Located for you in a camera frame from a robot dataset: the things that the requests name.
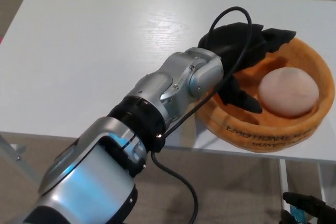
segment white table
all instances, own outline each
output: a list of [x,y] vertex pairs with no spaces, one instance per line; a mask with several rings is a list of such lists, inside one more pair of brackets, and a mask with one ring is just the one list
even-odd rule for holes
[[[0,45],[0,131],[78,137],[170,54],[197,46],[214,18],[231,6],[247,9],[253,23],[265,28],[297,31],[335,74],[335,2],[24,0]],[[243,15],[235,13],[220,24],[241,21]],[[335,203],[335,118],[334,105],[310,139],[275,153],[236,148],[198,122],[196,139],[184,141],[180,130],[167,146],[318,162],[323,200]]]

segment ball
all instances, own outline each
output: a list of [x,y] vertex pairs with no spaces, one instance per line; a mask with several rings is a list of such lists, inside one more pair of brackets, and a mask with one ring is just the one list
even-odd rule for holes
[[316,82],[301,69],[279,68],[261,80],[259,99],[279,115],[298,117],[308,113],[319,98]]

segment black wire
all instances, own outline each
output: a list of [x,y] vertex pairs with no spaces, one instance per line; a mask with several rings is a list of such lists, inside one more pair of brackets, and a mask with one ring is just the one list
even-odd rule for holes
[[[212,23],[211,28],[209,30],[208,36],[206,38],[206,42],[205,42],[205,48],[210,50],[210,45],[211,45],[211,39],[213,37],[213,33],[214,33],[214,29],[215,26],[217,25],[218,21],[223,18],[226,14],[233,12],[234,10],[238,10],[240,12],[242,12],[246,19],[247,19],[247,35],[246,35],[246,40],[245,40],[245,44],[244,47],[237,59],[237,61],[235,62],[234,66],[230,69],[230,71],[228,71],[225,75],[225,77],[219,82],[219,84],[214,88],[214,90],[207,95],[200,103],[198,103],[193,109],[191,109],[188,113],[186,113],[174,126],[172,126],[168,131],[166,131],[166,133],[164,134],[164,138],[167,138],[172,132],[174,132],[185,120],[187,120],[192,114],[194,114],[200,107],[202,107],[205,103],[207,103],[212,96],[214,96],[222,87],[223,85],[228,81],[228,79],[230,78],[230,76],[235,72],[235,70],[237,69],[237,67],[239,66],[241,60],[243,59],[246,50],[250,44],[251,41],[251,36],[252,36],[252,21],[251,21],[251,17],[249,15],[249,13],[239,7],[239,6],[235,6],[235,7],[231,7],[229,9],[226,9],[225,11],[223,11],[216,19],[215,21]],[[155,153],[152,152],[151,153],[151,157],[152,157],[152,161],[153,163],[160,168],[161,170],[163,170],[164,172],[174,176],[175,178],[179,179],[182,183],[184,183],[188,189],[190,190],[193,199],[194,199],[194,211],[193,211],[193,215],[191,216],[190,221],[188,222],[188,224],[193,224],[196,220],[197,217],[197,213],[198,213],[198,198],[197,198],[197,193],[195,191],[195,189],[193,188],[193,186],[188,182],[188,180],[186,180],[183,176],[181,176],[180,174],[174,172],[173,170],[170,170],[168,167],[162,165],[155,157]]]
[[169,175],[174,176],[175,178],[177,178],[178,180],[180,180],[184,185],[186,185],[188,187],[188,189],[190,190],[193,199],[194,199],[194,211],[193,211],[193,215],[191,216],[190,221],[188,222],[188,224],[193,224],[196,220],[197,217],[197,213],[198,213],[198,197],[197,197],[197,193],[194,189],[194,187],[190,184],[190,182],[188,180],[186,180],[182,175],[178,174],[177,172],[174,172],[173,170],[170,170],[168,167],[164,166],[163,164],[161,164],[155,157],[155,152],[151,153],[151,157],[152,157],[152,161],[153,163],[160,168],[161,170],[163,170],[164,172],[168,173]]
[[251,41],[251,36],[252,36],[252,21],[251,21],[251,17],[249,15],[249,13],[239,7],[239,6],[235,6],[235,7],[231,7],[229,9],[226,9],[225,11],[223,11],[213,22],[213,24],[211,25],[211,28],[209,30],[208,36],[207,36],[207,40],[205,42],[206,45],[206,49],[210,50],[210,41],[213,37],[213,33],[214,33],[214,29],[215,26],[217,25],[218,21],[223,18],[226,14],[233,12],[234,10],[238,10],[240,12],[242,12],[246,19],[247,19],[247,35],[246,35],[246,40],[245,40],[245,44],[244,47],[237,59],[237,61],[235,62],[235,64],[233,65],[233,67],[230,69],[230,71],[228,73],[226,73],[225,77],[219,82],[219,84],[214,88],[214,90],[207,95],[200,103],[198,103],[193,109],[191,109],[188,113],[186,113],[174,126],[172,126],[169,130],[166,131],[166,133],[164,134],[164,137],[167,138],[170,134],[172,134],[172,132],[174,132],[178,127],[180,127],[180,125],[187,120],[192,114],[194,114],[200,107],[202,107],[205,103],[207,103],[211,97],[214,96],[214,94],[216,94],[222,87],[223,85],[228,81],[228,79],[230,78],[230,76],[236,71],[237,67],[239,66],[241,60],[243,59],[246,50],[250,44]]

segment wooden bowl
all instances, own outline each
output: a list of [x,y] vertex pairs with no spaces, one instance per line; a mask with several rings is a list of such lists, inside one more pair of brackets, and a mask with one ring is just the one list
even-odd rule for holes
[[235,74],[241,88],[258,99],[258,87],[269,72],[295,67],[304,70],[317,83],[320,98],[315,107],[299,118],[283,118],[264,108],[262,114],[223,105],[217,95],[202,106],[197,116],[219,138],[252,152],[275,152],[310,137],[330,110],[334,100],[334,82],[321,56],[295,38],[280,49],[267,54],[258,65]]

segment floor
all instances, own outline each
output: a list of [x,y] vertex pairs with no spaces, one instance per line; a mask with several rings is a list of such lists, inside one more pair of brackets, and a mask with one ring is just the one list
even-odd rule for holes
[[[6,34],[21,2],[0,0],[0,36]],[[71,141],[27,135],[5,137],[27,146],[24,158],[41,174]],[[158,159],[195,186],[200,200],[196,223],[278,223],[281,201],[276,160],[172,150],[164,150]],[[1,159],[0,171],[0,223],[4,223],[28,210],[37,193]],[[288,162],[290,188],[296,192],[320,197],[317,176],[315,164]],[[128,223],[187,223],[192,201],[180,182],[149,163],[136,184],[139,200]]]

